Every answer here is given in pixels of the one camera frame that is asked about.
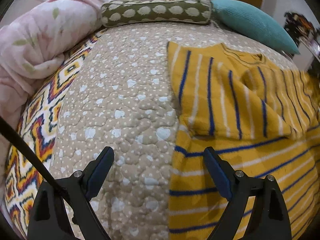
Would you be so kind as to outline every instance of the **screw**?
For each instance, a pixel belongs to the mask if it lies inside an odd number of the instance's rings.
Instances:
[[[82,171],[76,171],[73,176],[75,176],[76,178],[79,178],[82,175]]]
[[[272,176],[272,175],[268,175],[267,178],[268,178],[268,180],[270,180],[270,181],[274,181],[274,180],[275,180],[275,177]]]
[[[241,178],[244,176],[244,172],[243,171],[236,171],[236,176]]]

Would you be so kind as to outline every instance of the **polka dot bedspread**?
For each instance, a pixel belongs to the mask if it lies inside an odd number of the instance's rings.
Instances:
[[[166,45],[228,47],[263,53],[281,68],[296,66],[274,50],[212,25],[126,25],[97,41],[67,93],[50,172],[83,170],[105,146],[115,162],[93,210],[114,240],[168,239],[171,157],[179,108],[167,72]],[[78,226],[75,236],[83,239]]]

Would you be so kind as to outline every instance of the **mattress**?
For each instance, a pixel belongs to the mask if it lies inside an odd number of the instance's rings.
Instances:
[[[296,68],[274,50],[213,25],[150,23],[106,31],[64,99],[50,172],[70,176],[105,146],[114,149],[114,165],[91,200],[112,239],[168,238],[170,164],[179,126],[167,72],[168,41],[193,47],[223,42],[263,53],[280,68]],[[72,227],[83,238],[78,226]]]
[[[84,59],[103,32],[90,35],[67,51],[64,63],[44,81],[21,114],[18,133],[47,168],[51,162],[63,99],[83,66]],[[29,214],[41,181],[42,176],[11,146],[6,163],[4,199],[13,223],[25,238]]]

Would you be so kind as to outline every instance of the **fluffy pink blanket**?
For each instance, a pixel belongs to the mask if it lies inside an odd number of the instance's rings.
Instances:
[[[0,115],[16,128],[22,106],[64,61],[63,52],[101,27],[111,0],[49,0],[0,29]],[[0,202],[9,142],[0,136]]]

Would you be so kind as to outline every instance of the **pillow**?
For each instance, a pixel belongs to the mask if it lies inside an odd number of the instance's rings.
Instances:
[[[104,3],[101,14],[105,27],[150,21],[208,24],[212,4],[210,0],[118,0]]]
[[[276,50],[300,54],[289,34],[271,16],[237,0],[212,0],[214,16],[228,27]]]

